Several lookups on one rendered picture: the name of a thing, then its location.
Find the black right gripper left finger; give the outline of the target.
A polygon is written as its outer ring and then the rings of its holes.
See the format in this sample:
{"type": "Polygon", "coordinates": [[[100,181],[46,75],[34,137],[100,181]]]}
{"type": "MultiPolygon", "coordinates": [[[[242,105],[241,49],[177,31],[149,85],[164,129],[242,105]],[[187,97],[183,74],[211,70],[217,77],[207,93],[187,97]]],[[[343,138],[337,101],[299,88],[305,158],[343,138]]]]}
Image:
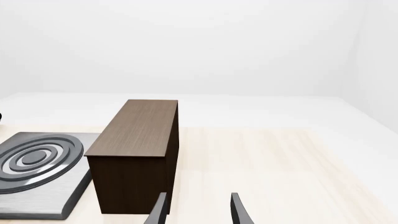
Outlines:
{"type": "Polygon", "coordinates": [[[167,193],[162,192],[144,224],[165,224],[167,218],[167,193]]]}

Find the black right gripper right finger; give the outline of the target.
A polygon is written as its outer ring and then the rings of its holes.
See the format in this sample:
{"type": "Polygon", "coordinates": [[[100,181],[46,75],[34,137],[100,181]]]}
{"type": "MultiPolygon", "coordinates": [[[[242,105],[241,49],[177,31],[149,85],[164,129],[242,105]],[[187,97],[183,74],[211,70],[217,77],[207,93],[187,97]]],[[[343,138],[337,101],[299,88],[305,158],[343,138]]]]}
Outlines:
{"type": "Polygon", "coordinates": [[[254,224],[236,192],[231,194],[230,209],[233,224],[254,224]]]}

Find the flat black stove plate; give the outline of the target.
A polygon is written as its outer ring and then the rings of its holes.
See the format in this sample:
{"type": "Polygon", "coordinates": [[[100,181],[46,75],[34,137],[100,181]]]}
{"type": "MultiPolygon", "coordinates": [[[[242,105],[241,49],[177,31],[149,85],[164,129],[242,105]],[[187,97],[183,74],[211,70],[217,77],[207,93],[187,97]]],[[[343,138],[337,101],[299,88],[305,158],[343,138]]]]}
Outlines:
{"type": "Polygon", "coordinates": [[[98,133],[18,132],[0,143],[0,220],[66,220],[91,182],[98,133]]]}

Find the brown wooden cabinet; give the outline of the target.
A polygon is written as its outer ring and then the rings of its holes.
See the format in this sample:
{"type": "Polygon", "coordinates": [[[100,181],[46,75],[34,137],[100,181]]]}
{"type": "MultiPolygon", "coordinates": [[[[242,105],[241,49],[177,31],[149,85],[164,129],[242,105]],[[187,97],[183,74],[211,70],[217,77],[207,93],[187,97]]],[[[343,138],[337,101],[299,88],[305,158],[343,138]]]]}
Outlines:
{"type": "Polygon", "coordinates": [[[177,100],[127,100],[85,153],[103,214],[150,214],[172,201],[179,151],[177,100]]]}

